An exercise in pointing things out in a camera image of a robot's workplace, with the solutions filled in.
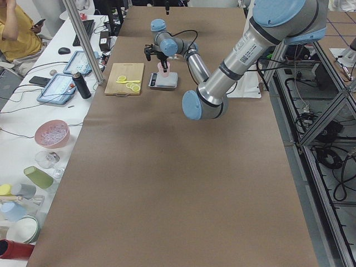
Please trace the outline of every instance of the black thermos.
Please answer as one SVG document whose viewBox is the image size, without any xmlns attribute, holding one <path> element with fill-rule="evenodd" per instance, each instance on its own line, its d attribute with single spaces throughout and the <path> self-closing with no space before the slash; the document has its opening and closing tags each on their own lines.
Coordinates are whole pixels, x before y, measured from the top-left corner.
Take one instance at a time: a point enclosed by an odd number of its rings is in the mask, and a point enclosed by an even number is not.
<svg viewBox="0 0 356 267">
<path fill-rule="evenodd" d="M 83 75 L 81 75 L 81 73 L 78 71 L 73 71 L 72 76 L 73 76 L 73 82 L 76 85 L 80 95 L 84 99 L 91 97 L 91 92 L 89 91 L 89 88 L 84 80 Z"/>
</svg>

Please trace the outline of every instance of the green cup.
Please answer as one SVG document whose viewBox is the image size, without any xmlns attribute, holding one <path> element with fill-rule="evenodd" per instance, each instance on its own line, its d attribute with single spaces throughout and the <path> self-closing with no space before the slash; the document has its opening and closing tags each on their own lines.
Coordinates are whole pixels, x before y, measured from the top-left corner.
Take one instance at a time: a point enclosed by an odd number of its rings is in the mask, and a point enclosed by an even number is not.
<svg viewBox="0 0 356 267">
<path fill-rule="evenodd" d="M 53 178 L 44 171 L 30 166 L 23 170 L 23 173 L 38 187 L 47 189 L 53 184 Z"/>
</svg>

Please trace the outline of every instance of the yellow shirt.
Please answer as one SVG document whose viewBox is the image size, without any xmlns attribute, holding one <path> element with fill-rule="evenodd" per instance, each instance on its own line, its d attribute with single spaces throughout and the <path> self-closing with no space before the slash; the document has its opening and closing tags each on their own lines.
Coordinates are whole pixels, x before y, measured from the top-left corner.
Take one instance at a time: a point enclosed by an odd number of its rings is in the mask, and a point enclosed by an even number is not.
<svg viewBox="0 0 356 267">
<path fill-rule="evenodd" d="M 0 50 L 6 60 L 10 62 L 16 58 L 36 54 L 42 48 L 41 39 L 30 30 L 33 21 L 21 7 L 16 6 L 15 12 L 18 23 L 18 37 L 16 41 L 9 41 L 2 39 L 6 22 L 6 7 L 0 8 Z"/>
</svg>

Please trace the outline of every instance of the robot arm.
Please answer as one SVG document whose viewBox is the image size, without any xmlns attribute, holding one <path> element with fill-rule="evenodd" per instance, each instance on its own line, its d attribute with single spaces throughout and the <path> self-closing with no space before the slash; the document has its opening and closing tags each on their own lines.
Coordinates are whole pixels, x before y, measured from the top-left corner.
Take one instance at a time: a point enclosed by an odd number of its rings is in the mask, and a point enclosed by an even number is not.
<svg viewBox="0 0 356 267">
<path fill-rule="evenodd" d="M 185 57 L 198 80 L 195 91 L 182 100 L 184 114 L 192 120 L 217 118 L 228 107 L 226 92 L 270 46 L 305 44 L 324 37 L 328 0 L 255 0 L 249 29 L 212 74 L 197 52 L 197 45 L 172 37 L 165 24 L 151 24 L 156 49 L 167 56 Z"/>
</svg>

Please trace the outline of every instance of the smartphone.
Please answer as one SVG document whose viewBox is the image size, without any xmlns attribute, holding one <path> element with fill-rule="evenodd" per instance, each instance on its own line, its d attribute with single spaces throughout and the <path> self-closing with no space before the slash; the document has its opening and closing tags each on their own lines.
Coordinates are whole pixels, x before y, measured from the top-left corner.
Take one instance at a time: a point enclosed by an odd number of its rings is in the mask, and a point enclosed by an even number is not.
<svg viewBox="0 0 356 267">
<path fill-rule="evenodd" d="M 44 19 L 42 19 L 42 20 L 40 20 L 39 22 L 37 22 L 35 25 L 33 25 L 34 27 L 36 27 L 36 26 L 42 26 L 43 25 L 43 22 L 45 21 L 46 19 L 44 18 Z"/>
<path fill-rule="evenodd" d="M 178 73 L 170 72 L 168 77 L 162 77 L 159 73 L 151 73 L 148 86 L 152 89 L 173 91 L 178 84 Z"/>
<path fill-rule="evenodd" d="M 49 78 L 44 78 L 40 76 L 33 76 L 28 82 L 32 83 L 33 85 L 38 85 L 45 87 L 51 79 Z"/>
</svg>

